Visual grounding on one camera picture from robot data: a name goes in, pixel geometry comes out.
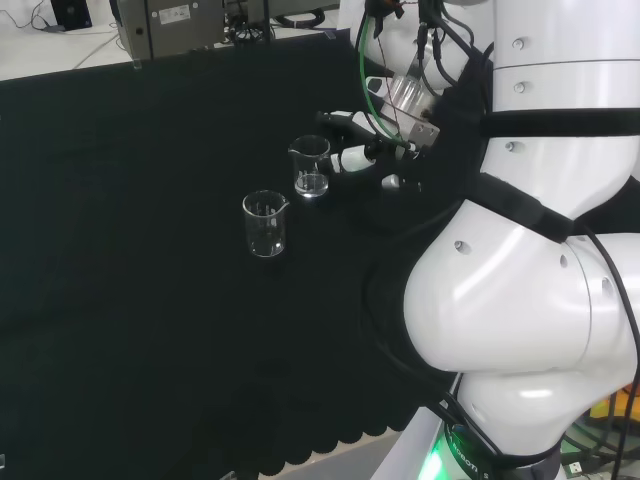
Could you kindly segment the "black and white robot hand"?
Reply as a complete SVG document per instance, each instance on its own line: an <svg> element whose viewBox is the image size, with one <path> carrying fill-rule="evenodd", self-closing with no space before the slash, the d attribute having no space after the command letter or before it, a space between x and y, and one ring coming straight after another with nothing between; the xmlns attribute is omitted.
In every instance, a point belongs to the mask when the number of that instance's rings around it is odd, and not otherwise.
<svg viewBox="0 0 640 480"><path fill-rule="evenodd" d="M382 102L376 113L319 112L316 120L342 142L321 165L326 173L362 178L382 174L386 191L418 194L423 182L415 172L422 149L433 145L439 128L429 122L436 97L422 82L402 75L367 76L366 93Z"/></svg>

